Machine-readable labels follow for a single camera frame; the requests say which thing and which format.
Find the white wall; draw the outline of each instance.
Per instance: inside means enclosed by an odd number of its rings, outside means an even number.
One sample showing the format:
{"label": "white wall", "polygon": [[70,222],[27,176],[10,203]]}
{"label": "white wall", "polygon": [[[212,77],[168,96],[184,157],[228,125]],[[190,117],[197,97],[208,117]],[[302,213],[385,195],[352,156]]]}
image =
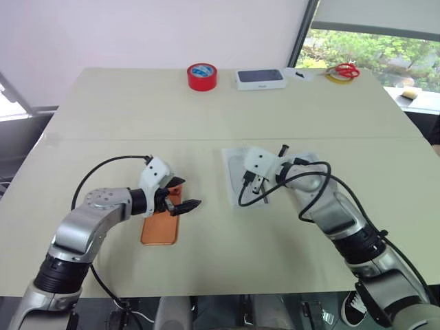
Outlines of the white wall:
{"label": "white wall", "polygon": [[440,0],[320,0],[314,21],[440,33]]}
{"label": "white wall", "polygon": [[83,67],[287,64],[307,0],[14,0],[0,72],[32,107],[59,105]]}

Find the black shoe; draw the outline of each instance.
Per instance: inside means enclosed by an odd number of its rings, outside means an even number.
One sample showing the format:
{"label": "black shoe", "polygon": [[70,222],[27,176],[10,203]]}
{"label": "black shoe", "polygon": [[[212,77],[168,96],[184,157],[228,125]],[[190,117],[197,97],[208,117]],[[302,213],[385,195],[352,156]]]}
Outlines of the black shoe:
{"label": "black shoe", "polygon": [[341,308],[341,319],[349,327],[357,327],[365,319],[366,308],[356,291],[345,298]]}

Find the green foliage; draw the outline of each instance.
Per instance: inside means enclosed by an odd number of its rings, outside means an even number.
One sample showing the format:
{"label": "green foliage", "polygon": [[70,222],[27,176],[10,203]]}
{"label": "green foliage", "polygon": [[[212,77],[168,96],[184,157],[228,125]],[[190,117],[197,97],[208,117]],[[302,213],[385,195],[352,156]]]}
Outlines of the green foliage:
{"label": "green foliage", "polygon": [[343,62],[370,69],[385,86],[414,85],[440,92],[440,42],[311,29],[296,67]]}

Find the orange phone case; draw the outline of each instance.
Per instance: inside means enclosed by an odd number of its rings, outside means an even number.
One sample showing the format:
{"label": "orange phone case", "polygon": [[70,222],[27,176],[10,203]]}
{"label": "orange phone case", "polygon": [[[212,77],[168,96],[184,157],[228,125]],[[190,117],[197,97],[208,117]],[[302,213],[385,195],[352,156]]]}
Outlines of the orange phone case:
{"label": "orange phone case", "polygon": [[[168,198],[173,204],[182,202],[182,185],[170,188]],[[171,245],[176,243],[179,229],[179,216],[172,217],[170,212],[155,213],[145,218],[140,241],[144,245]]]}

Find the scissors handle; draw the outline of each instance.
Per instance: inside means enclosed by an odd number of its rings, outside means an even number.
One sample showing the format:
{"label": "scissors handle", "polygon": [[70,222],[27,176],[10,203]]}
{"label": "scissors handle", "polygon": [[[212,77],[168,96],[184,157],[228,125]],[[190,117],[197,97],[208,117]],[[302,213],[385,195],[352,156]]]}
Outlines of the scissors handle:
{"label": "scissors handle", "polygon": [[335,70],[345,78],[355,78],[360,75],[360,71],[351,63],[339,64],[335,67]]}

